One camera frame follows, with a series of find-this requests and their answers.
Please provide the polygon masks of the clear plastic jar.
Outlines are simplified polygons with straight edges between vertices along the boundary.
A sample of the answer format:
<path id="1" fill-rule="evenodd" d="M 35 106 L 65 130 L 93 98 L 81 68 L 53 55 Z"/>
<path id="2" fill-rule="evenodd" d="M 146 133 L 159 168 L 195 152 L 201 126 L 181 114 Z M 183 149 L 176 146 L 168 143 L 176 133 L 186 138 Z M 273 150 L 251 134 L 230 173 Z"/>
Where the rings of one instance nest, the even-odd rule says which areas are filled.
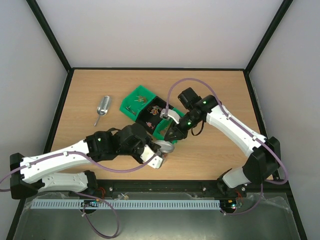
<path id="1" fill-rule="evenodd" d="M 161 162 L 161 164 L 160 164 L 160 167 L 162 167 L 163 164 L 167 161 L 168 155 L 169 155 L 169 154 L 166 153 L 166 152 L 163 152 L 163 153 L 161 154 L 162 162 Z"/>

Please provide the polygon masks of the white jar lid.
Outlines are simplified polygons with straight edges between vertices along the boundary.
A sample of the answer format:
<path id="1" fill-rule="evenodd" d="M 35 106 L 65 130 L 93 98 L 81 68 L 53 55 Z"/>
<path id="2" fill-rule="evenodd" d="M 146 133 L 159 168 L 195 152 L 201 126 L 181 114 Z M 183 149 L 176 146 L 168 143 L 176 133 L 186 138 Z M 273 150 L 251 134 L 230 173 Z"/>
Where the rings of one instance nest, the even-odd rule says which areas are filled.
<path id="1" fill-rule="evenodd" d="M 170 154 L 175 150 L 175 146 L 169 141 L 156 140 L 154 143 L 159 146 L 158 151 L 163 154 Z"/>

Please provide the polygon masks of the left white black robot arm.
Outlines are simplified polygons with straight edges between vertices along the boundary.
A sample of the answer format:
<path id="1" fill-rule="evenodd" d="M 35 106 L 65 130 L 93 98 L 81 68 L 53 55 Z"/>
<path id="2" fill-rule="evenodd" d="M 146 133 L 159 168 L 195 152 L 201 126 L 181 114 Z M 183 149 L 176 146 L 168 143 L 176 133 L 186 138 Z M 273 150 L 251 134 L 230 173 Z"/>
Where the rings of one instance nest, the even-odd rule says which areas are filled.
<path id="1" fill-rule="evenodd" d="M 160 168 L 163 158 L 157 154 L 160 146 L 152 141 L 143 126 L 138 123 L 123 129 L 111 128 L 97 131 L 79 142 L 43 155 L 10 156 L 10 193 L 14 200 L 25 199 L 44 191 L 82 192 L 94 188 L 92 172 L 62 173 L 62 170 L 84 164 L 100 165 L 100 161 L 112 161 L 118 156 L 131 156 L 139 166 L 128 169 L 134 172 L 148 165 Z"/>

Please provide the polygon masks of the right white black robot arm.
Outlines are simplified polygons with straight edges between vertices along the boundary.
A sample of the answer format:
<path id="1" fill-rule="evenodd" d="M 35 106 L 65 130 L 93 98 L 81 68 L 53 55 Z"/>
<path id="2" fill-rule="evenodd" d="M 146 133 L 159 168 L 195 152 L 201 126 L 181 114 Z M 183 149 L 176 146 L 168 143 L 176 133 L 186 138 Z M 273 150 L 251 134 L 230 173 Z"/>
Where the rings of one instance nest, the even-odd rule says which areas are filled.
<path id="1" fill-rule="evenodd" d="M 188 132 L 198 123 L 208 123 L 232 140 L 247 157 L 242 167 L 227 170 L 217 179 L 217 188 L 222 195 L 229 196 L 240 185 L 259 185 L 278 170 L 281 152 L 275 137 L 267 138 L 250 129 L 213 95 L 201 98 L 189 87 L 180 93 L 178 99 L 188 112 L 179 116 L 168 107 L 162 109 L 160 117 L 172 120 L 165 141 L 186 139 Z"/>

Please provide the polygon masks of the metal scoop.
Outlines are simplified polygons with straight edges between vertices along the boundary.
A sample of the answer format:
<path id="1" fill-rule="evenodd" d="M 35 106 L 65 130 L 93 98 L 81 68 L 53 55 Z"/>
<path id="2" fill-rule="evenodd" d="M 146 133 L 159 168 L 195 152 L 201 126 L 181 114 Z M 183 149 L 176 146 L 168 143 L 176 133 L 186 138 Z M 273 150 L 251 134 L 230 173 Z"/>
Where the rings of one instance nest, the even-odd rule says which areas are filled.
<path id="1" fill-rule="evenodd" d="M 101 99 L 99 105 L 97 106 L 96 112 L 97 112 L 97 114 L 98 114 L 98 117 L 97 117 L 97 120 L 96 120 L 95 123 L 94 123 L 94 126 L 95 126 L 95 127 L 97 126 L 100 118 L 103 117 L 103 116 L 105 116 L 105 115 L 108 113 L 108 110 L 109 110 L 109 108 L 110 108 L 110 104 L 111 104 L 111 97 L 108 96 L 108 95 L 105 95 L 105 96 Z"/>

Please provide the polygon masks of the green bin of gummy candies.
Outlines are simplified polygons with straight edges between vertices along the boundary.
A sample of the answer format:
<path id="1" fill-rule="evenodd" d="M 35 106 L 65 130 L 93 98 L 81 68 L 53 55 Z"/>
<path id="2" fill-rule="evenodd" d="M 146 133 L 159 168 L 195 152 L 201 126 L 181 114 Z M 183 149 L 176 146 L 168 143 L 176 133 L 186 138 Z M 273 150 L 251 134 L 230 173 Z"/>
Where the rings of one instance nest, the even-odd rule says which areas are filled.
<path id="1" fill-rule="evenodd" d="M 164 140 L 164 137 L 168 131 L 168 129 L 170 128 L 170 125 L 171 123 L 173 122 L 172 119 L 170 120 L 167 120 L 167 119 L 162 119 L 161 118 L 161 121 L 160 123 L 156 126 L 156 128 L 154 129 L 154 132 L 153 132 L 153 137 L 156 139 L 156 140 Z"/>

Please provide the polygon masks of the black bin of lollipops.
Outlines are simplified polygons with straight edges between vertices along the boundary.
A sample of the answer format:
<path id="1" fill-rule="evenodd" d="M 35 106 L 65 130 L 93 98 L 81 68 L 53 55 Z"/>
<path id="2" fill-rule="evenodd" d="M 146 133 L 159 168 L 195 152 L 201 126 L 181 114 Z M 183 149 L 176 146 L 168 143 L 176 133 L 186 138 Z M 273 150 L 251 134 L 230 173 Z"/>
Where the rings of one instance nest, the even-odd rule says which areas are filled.
<path id="1" fill-rule="evenodd" d="M 158 124 L 163 120 L 160 114 L 166 108 L 166 104 L 162 98 L 155 96 L 139 109 L 135 122 L 143 126 L 152 135 Z"/>

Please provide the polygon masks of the green bin of mixed candies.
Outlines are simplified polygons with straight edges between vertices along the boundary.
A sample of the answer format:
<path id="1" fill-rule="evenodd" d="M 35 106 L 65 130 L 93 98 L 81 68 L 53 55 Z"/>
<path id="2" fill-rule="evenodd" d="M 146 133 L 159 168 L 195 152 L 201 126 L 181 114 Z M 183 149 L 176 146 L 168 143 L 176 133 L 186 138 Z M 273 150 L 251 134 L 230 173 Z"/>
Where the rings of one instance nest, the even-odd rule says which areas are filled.
<path id="1" fill-rule="evenodd" d="M 139 85 L 128 96 L 126 96 L 119 110 L 129 117 L 132 121 L 136 121 L 140 112 L 156 97 L 156 94 Z"/>

